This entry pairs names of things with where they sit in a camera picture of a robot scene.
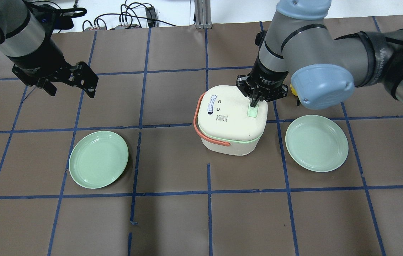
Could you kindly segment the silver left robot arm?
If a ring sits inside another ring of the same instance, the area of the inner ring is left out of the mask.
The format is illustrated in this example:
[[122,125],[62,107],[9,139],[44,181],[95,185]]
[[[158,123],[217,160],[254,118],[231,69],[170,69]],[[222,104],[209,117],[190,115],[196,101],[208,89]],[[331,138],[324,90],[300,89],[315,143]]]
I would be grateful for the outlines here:
[[58,9],[25,0],[0,0],[0,52],[13,62],[12,72],[26,86],[55,96],[54,82],[82,89],[90,98],[98,76],[85,62],[70,65],[51,39],[52,31],[69,30],[82,7]]

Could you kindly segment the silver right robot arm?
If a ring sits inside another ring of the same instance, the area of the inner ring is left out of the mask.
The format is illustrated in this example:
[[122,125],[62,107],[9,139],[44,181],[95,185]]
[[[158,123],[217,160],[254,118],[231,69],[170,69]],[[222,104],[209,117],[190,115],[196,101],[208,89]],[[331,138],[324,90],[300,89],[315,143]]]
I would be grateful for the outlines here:
[[281,0],[267,31],[256,37],[259,53],[236,86],[250,106],[288,95],[291,76],[299,102],[318,110],[337,105],[354,89],[382,83],[403,104],[403,29],[359,31],[332,39],[324,18],[329,0]]

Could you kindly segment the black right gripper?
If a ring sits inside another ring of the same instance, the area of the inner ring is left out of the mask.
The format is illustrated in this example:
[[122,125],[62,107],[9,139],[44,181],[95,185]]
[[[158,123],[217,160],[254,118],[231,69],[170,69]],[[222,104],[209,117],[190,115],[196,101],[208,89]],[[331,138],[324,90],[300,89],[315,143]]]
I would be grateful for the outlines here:
[[248,75],[237,76],[237,88],[250,99],[250,107],[255,108],[260,102],[274,101],[288,95],[288,87],[283,83],[287,75],[288,71],[272,71],[256,59]]

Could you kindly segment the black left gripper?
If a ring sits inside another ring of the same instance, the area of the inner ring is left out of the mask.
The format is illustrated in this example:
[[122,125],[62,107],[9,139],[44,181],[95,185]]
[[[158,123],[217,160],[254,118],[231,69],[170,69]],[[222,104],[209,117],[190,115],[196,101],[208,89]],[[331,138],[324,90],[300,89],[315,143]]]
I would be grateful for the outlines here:
[[95,97],[99,80],[96,73],[86,62],[69,64],[49,36],[45,36],[34,52],[11,60],[14,63],[12,72],[26,86],[36,86],[55,97],[57,88],[52,83],[61,82],[82,89],[89,98]]

